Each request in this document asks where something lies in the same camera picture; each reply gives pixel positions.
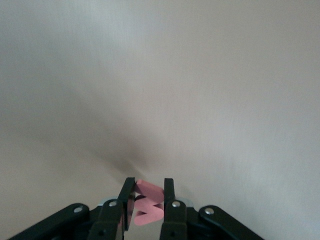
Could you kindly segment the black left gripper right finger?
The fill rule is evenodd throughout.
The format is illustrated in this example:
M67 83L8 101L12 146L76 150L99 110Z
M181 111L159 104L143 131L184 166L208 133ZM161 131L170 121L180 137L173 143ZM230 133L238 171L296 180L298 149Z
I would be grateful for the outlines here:
M160 240L187 240L187 207L175 196L174 180L164 179L164 218Z

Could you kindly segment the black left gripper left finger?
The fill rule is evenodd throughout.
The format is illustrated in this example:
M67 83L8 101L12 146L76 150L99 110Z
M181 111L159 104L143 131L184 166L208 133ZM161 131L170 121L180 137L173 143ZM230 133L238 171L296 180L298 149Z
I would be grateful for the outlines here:
M129 230L134 207L136 179L126 178L117 198L103 203L97 221L89 230L88 240L123 240Z

